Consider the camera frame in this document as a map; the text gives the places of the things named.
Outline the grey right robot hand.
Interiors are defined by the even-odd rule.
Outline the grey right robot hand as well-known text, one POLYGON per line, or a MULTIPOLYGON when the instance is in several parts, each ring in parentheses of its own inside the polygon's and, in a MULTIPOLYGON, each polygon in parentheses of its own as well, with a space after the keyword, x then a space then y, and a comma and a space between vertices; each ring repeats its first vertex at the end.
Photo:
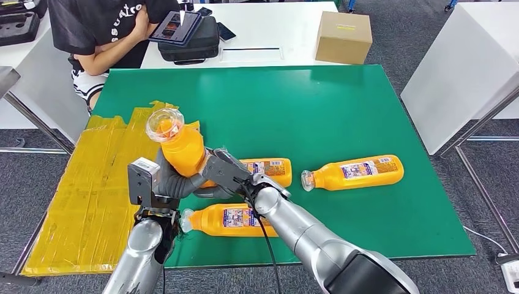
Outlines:
POLYGON ((200 172, 205 179, 239 195, 245 195, 244 186, 252 177, 242 162, 222 148, 206 150, 206 157, 200 172))

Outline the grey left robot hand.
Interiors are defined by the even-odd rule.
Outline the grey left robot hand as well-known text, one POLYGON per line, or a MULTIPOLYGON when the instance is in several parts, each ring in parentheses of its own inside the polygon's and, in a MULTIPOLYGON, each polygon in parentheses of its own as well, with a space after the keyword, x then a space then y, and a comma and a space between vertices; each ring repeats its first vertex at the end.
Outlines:
POLYGON ((190 194, 204 199, 229 199, 234 193, 219 185, 202 188, 206 178, 199 173, 186 177, 181 175, 165 158, 163 151, 159 148, 155 163, 160 166, 159 182, 154 188, 156 195, 183 199, 190 194))

